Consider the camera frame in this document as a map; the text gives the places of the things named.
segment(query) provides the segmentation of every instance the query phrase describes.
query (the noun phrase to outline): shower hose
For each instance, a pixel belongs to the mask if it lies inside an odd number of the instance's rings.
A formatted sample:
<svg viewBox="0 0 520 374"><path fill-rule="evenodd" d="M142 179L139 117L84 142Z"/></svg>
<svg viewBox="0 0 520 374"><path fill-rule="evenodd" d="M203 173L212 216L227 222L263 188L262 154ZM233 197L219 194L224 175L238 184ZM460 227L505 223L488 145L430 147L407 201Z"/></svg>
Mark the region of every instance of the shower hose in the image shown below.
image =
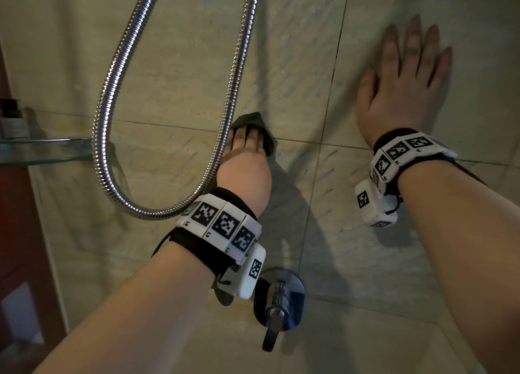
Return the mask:
<svg viewBox="0 0 520 374"><path fill-rule="evenodd" d="M206 192L210 182L215 177L220 158L222 157L222 152L224 151L229 127L233 120L233 113L237 103L238 89L251 38L251 31L253 29L253 20L257 3L257 0L245 0L242 19L240 21L237 46L235 48L235 55L233 56L233 64L231 66L231 75L229 77L226 101L224 104L224 113L220 120L213 153L211 154L211 159L206 167L204 175L202 176L202 180L186 199L174 206L155 210L139 206L121 192L119 186L114 180L114 174L110 167L107 149L110 140L110 128L114 107L121 88L121 83L156 1L157 0L138 0L134 10L132 11L130 20L128 21L110 64L110 68L105 78L105 83L101 89L101 95L96 108L96 116L94 118L92 138L94 168L101 188L117 207L128 215L142 220L165 220L183 212L186 207L193 202L193 200Z"/></svg>

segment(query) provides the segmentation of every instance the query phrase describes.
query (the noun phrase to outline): metal lever handle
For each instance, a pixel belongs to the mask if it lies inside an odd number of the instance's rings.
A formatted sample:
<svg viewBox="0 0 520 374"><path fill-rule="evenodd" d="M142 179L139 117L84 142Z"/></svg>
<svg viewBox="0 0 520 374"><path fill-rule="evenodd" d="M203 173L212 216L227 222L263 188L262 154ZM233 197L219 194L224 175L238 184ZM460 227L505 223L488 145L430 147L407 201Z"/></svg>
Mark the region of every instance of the metal lever handle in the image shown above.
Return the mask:
<svg viewBox="0 0 520 374"><path fill-rule="evenodd" d="M279 308L273 308L269 313L269 325L267 326L267 332L265 333L264 342L262 343L262 349L266 352L271 352L275 347L278 333L283 331L283 318L285 318L285 312Z"/></svg>

